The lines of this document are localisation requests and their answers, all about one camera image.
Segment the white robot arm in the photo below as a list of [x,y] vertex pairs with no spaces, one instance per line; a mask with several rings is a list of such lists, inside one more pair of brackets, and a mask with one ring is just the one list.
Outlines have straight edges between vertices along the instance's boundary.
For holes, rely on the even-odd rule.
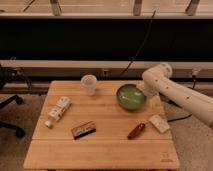
[[171,81],[172,74],[168,63],[145,70],[142,73],[142,91],[146,96],[163,94],[213,129],[213,98]]

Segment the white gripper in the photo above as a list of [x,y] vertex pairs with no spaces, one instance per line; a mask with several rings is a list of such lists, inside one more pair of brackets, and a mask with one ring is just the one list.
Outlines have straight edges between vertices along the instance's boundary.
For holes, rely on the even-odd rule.
[[137,88],[140,89],[143,92],[143,94],[149,98],[157,95],[157,91],[144,81],[138,83]]

